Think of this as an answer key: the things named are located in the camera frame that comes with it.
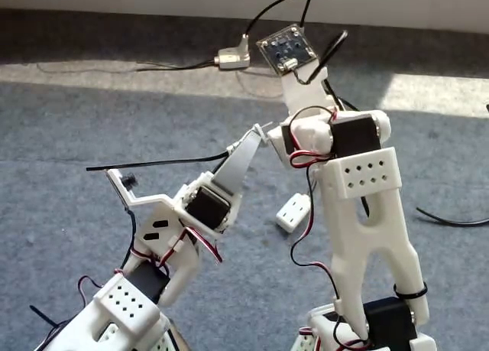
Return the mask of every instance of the white connector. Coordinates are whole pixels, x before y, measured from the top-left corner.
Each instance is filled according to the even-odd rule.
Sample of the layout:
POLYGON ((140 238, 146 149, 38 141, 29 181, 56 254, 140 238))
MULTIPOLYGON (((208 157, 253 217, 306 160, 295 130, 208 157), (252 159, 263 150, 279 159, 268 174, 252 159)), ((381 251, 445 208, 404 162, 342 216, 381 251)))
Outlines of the white connector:
POLYGON ((311 199, 307 194, 295 193, 287 203, 278 211, 275 221, 278 226, 287 231, 293 232, 303 221, 311 209, 311 199))
POLYGON ((248 49, 248 36, 243 34, 237 47, 227 47, 214 57, 215 64, 221 70, 238 70, 250 66, 250 52, 248 49))

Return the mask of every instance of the gray carpet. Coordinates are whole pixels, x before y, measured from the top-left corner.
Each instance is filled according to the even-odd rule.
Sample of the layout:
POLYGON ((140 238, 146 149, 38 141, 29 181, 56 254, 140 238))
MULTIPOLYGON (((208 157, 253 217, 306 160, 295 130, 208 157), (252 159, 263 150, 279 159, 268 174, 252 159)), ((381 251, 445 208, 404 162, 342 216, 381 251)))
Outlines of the gray carpet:
MULTIPOLYGON (((201 60, 233 44, 243 21, 4 11, 0 22, 0 345, 29 350, 49 327, 28 305, 55 320, 70 317, 81 306, 76 280, 108 279, 129 242, 118 198, 103 174, 85 166, 214 154, 254 123, 280 121, 286 109, 256 52, 246 73, 79 72, 201 60)), ((280 26, 262 22, 257 38, 280 26)), ((320 47, 338 28, 307 31, 320 47)), ((414 208, 458 219, 489 214, 489 37, 349 28, 332 83, 361 108, 391 117, 410 238, 429 285, 432 317, 422 330, 440 350, 482 349, 489 342, 489 228, 437 226, 414 208)), ((173 195, 211 166, 133 170, 137 193, 173 195)), ((322 273, 293 266, 296 234, 284 235, 273 221, 292 193, 306 189, 302 172, 286 171, 271 149, 261 149, 244 188, 238 221, 220 245, 224 262, 204 254, 198 278, 165 310, 196 351, 289 349, 306 312, 332 295, 322 273)), ((140 221, 147 213, 136 211, 140 221)), ((320 212, 298 256, 329 260, 320 212)), ((364 299, 392 295, 392 284, 374 256, 364 299)))

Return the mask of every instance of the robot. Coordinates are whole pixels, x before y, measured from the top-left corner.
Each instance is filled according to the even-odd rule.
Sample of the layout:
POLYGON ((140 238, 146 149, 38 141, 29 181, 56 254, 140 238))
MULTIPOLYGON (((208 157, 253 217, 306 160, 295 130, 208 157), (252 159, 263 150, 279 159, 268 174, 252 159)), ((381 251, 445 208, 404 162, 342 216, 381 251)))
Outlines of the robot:
POLYGON ((160 309, 171 305, 198 273, 202 247, 221 260, 207 238, 218 240, 232 226, 249 164, 266 145, 285 166, 306 170, 311 207, 298 242, 313 226, 314 179, 333 252, 331 269, 319 262, 296 262, 325 270, 335 298, 308 313, 308 326, 300 329, 291 351, 436 351, 434 339, 416 329, 429 319, 427 286, 407 235, 396 152, 382 148, 391 133, 389 118, 379 110, 346 111, 327 81, 325 65, 345 39, 343 32, 320 59, 297 25, 258 41, 281 79, 289 115, 267 132, 253 126, 227 148, 214 171, 184 184, 175 197, 136 197, 135 177, 119 171, 127 165, 98 168, 105 171, 128 212, 142 204, 153 204, 154 211, 135 231, 123 266, 35 351, 178 349, 160 309), (368 208, 364 222, 356 214, 357 200, 368 208), (361 285, 374 251, 393 272, 396 297, 363 304, 361 285))

